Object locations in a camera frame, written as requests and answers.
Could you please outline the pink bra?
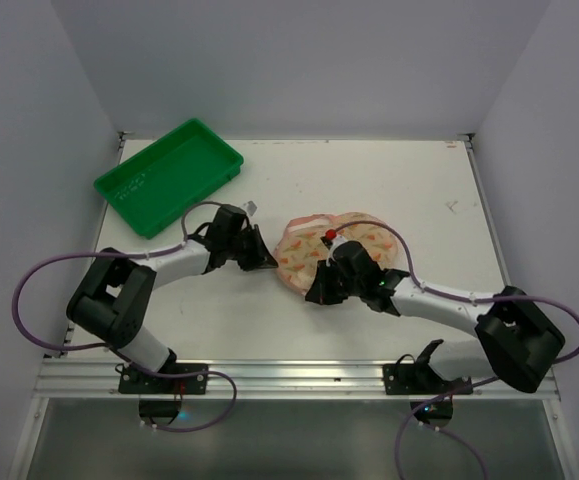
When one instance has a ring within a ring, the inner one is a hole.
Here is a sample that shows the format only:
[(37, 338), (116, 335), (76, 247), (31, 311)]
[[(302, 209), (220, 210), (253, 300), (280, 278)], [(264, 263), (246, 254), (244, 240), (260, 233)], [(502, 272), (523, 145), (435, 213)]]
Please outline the pink bra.
[(298, 217), (289, 221), (285, 227), (287, 234), (304, 228), (319, 228), (330, 226), (334, 219), (333, 215), (329, 214), (313, 214), (310, 216)]

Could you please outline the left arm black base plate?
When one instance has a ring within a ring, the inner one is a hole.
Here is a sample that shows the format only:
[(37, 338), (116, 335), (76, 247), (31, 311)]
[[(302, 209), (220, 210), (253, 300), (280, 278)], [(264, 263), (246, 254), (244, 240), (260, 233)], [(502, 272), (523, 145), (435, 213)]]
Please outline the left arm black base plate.
[(118, 392), (139, 396), (165, 395), (169, 400), (139, 400), (138, 414), (142, 421), (170, 425), (182, 413), (183, 397), (203, 395), (207, 385), (207, 364), (175, 363), (167, 366), (165, 374), (188, 374), (185, 378), (160, 378), (147, 375), (134, 367), (117, 364), (115, 371), (120, 374)]

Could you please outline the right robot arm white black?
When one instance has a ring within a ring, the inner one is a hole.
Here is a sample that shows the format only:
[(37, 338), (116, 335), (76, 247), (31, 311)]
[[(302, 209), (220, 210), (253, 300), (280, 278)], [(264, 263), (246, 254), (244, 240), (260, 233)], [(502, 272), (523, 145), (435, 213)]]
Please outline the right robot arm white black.
[(565, 345), (561, 331), (520, 289), (480, 299), (458, 292), (433, 293), (412, 273), (382, 268), (357, 241), (345, 241), (317, 264), (305, 299), (336, 305), (359, 298), (371, 310), (416, 317), (459, 330), (470, 340), (428, 344), (417, 363), (444, 382), (463, 376), (495, 376), (533, 393)]

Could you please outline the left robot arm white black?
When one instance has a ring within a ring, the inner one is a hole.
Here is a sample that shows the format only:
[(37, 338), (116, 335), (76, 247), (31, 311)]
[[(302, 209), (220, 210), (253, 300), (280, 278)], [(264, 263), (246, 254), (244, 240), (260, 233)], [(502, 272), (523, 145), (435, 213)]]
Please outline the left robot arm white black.
[(162, 251), (99, 252), (66, 308), (69, 320), (119, 358), (160, 378), (174, 375), (177, 357), (144, 326), (154, 290), (208, 274), (228, 261), (245, 272), (278, 267), (259, 226), (240, 207), (220, 204), (212, 221), (182, 233), (178, 245)]

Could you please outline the carrot print laundry bag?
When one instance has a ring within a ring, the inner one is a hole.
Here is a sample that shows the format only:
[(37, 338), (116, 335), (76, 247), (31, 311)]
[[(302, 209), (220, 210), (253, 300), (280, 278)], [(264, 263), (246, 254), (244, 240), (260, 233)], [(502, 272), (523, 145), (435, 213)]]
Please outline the carrot print laundry bag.
[[(380, 219), (361, 212), (347, 212), (333, 216), (330, 226), (304, 228), (289, 234), (284, 230), (274, 250), (278, 276), (287, 287), (302, 296), (305, 296), (313, 283), (318, 262), (326, 259), (328, 251), (321, 237), (327, 230), (353, 221), (381, 222)], [(387, 230), (371, 224), (358, 224), (344, 228), (341, 235), (348, 240), (359, 241), (382, 268), (395, 265), (400, 243)]]

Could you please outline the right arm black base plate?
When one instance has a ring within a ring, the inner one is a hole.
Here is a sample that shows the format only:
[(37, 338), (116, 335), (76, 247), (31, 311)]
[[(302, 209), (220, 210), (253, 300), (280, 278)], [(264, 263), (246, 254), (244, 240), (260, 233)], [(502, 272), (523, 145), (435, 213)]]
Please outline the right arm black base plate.
[[(382, 380), (387, 395), (430, 397), (461, 388), (460, 395), (473, 393), (471, 379), (446, 381), (428, 365), (427, 360), (415, 359), (411, 354), (402, 355), (397, 361), (382, 366)], [(418, 410), (414, 417), (419, 422), (434, 427), (447, 426), (453, 417), (453, 394)]]

